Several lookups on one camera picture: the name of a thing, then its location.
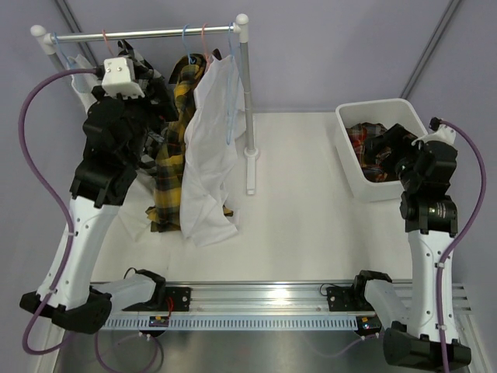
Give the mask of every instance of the clothes rack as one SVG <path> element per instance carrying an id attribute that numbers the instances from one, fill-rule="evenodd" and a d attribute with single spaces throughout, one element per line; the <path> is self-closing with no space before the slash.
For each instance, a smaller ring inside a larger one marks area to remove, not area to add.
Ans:
<path id="1" fill-rule="evenodd" d="M 259 150 L 255 146 L 252 91 L 250 84 L 250 67 L 249 67 L 249 18 L 245 14 L 238 14 L 235 23 L 230 26 L 210 26 L 204 28 L 205 34 L 227 33 L 228 31 L 238 34 L 240 41 L 240 55 L 242 73 L 241 80 L 243 85 L 245 99 L 245 121 L 246 121 L 246 146 L 244 155 L 247 158 L 247 194 L 255 194 L 255 161 L 259 157 Z M 184 31 L 185 35 L 200 35 L 202 27 L 189 27 Z M 57 55 L 56 40 L 53 33 L 48 33 L 40 25 L 31 27 L 31 35 L 38 41 L 39 45 L 50 58 L 52 64 L 58 71 L 65 70 L 64 64 Z M 152 37 L 180 37 L 183 35 L 181 29 L 160 29 L 160 30 L 142 30 L 142 31 L 125 31 L 118 33 L 106 33 L 107 40 L 120 39 L 144 39 Z M 58 43 L 78 43 L 88 41 L 104 41 L 103 33 L 72 33 L 68 35 L 57 35 Z"/>

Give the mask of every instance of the plaid clothes in bin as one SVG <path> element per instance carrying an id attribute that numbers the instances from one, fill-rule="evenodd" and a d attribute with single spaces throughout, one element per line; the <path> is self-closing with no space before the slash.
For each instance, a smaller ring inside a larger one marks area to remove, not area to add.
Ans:
<path id="1" fill-rule="evenodd" d="M 375 163 L 367 163 L 364 156 L 364 152 L 366 151 L 364 142 L 367 138 L 375 138 L 376 136 L 384 134 L 387 129 L 383 124 L 359 123 L 346 130 L 354 152 L 356 153 L 357 160 L 359 161 L 360 168 L 363 170 L 366 179 L 374 183 L 397 180 L 395 175 L 389 176 L 380 166 L 380 163 L 390 155 L 390 148 L 382 150 L 377 155 Z"/>

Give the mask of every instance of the pink hanger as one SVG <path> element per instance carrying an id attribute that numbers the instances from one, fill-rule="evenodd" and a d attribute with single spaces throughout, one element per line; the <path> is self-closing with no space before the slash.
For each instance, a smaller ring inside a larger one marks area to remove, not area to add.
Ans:
<path id="1" fill-rule="evenodd" d="M 102 35 L 103 35 L 103 39 L 105 40 L 106 42 L 106 46 L 107 46 L 107 49 L 109 50 L 110 52 L 110 55 L 112 57 L 116 57 L 116 55 L 114 54 L 114 52 L 112 51 L 112 48 L 110 47 L 110 43 L 109 41 L 107 40 L 107 35 L 106 35 L 106 31 L 105 30 L 102 30 Z"/>
<path id="2" fill-rule="evenodd" d="M 204 25 L 202 26 L 202 33 L 200 35 L 202 36 L 203 56 L 205 57 L 205 60 L 207 61 L 207 66 L 205 67 L 205 70 L 207 71 L 207 69 L 210 66 L 210 53 L 209 53 L 209 51 L 207 49 L 207 44 L 205 42 L 205 37 L 203 36 L 203 32 L 205 30 L 205 26 L 207 26 L 207 23 L 204 23 Z"/>

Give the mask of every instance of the laundry basket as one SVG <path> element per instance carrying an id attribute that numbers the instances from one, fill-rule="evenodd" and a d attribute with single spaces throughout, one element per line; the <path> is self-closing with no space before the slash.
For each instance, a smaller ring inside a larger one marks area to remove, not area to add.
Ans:
<path id="1" fill-rule="evenodd" d="M 339 127 L 335 132 L 335 146 L 353 196 L 364 202 L 399 198 L 404 190 L 400 181 L 373 183 L 366 179 L 346 128 L 363 122 L 381 123 L 391 128 L 397 123 L 416 136 L 426 134 L 418 114 L 405 99 L 381 99 L 363 103 L 345 103 L 336 108 Z"/>

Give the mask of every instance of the yellow plaid shirt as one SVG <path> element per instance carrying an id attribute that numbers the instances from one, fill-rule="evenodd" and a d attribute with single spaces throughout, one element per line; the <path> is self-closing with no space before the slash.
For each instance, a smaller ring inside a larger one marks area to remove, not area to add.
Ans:
<path id="1" fill-rule="evenodd" d="M 191 54 L 193 64 L 188 64 L 185 56 L 176 64 L 175 71 L 181 68 L 174 89 L 175 105 L 179 119 L 170 122 L 165 132 L 155 164 L 157 175 L 154 190 L 155 206 L 147 210 L 152 220 L 153 232 L 179 230 L 179 204 L 181 202 L 181 182 L 185 169 L 185 130 L 195 113 L 193 90 L 205 72 L 206 61 L 201 54 Z"/>

